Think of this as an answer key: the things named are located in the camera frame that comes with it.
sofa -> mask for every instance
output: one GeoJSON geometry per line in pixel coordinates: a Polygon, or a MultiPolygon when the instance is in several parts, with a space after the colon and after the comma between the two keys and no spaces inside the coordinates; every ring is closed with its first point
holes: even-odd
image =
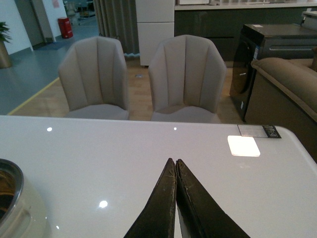
{"type": "Polygon", "coordinates": [[[317,163],[317,54],[314,59],[265,58],[251,65],[256,76],[246,123],[291,130],[317,163]]]}

countertop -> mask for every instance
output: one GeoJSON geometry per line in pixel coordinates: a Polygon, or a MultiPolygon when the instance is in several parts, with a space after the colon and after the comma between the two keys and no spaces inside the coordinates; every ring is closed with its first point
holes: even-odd
{"type": "Polygon", "coordinates": [[[250,8],[286,8],[286,7],[317,7],[317,0],[218,0],[210,4],[176,5],[175,11],[182,10],[220,10],[220,9],[250,9],[250,8]]]}

gray floor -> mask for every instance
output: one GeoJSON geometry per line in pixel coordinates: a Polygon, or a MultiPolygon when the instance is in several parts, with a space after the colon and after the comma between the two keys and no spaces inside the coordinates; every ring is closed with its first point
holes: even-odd
{"type": "Polygon", "coordinates": [[[99,34],[96,17],[73,25],[74,36],[10,55],[12,67],[0,69],[0,115],[6,115],[58,77],[57,68],[75,41],[99,34]]]}

gray curtain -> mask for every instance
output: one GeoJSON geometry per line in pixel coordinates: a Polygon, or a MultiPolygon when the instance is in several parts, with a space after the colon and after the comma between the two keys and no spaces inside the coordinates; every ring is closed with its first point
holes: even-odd
{"type": "Polygon", "coordinates": [[[138,54],[138,28],[135,0],[94,0],[101,36],[120,40],[123,52],[138,54]]]}

metal rim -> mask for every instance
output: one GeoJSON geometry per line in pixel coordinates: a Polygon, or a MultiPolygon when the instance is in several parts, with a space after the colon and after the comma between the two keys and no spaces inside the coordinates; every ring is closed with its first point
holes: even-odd
{"type": "Polygon", "coordinates": [[[1,228],[2,224],[5,223],[7,218],[12,213],[13,207],[15,206],[17,200],[20,197],[20,194],[22,192],[23,185],[24,185],[24,177],[23,177],[22,170],[14,162],[9,160],[0,159],[0,171],[7,172],[14,178],[14,181],[15,181],[14,196],[10,206],[8,207],[8,211],[4,214],[4,216],[0,220],[0,228],[1,228]]]}

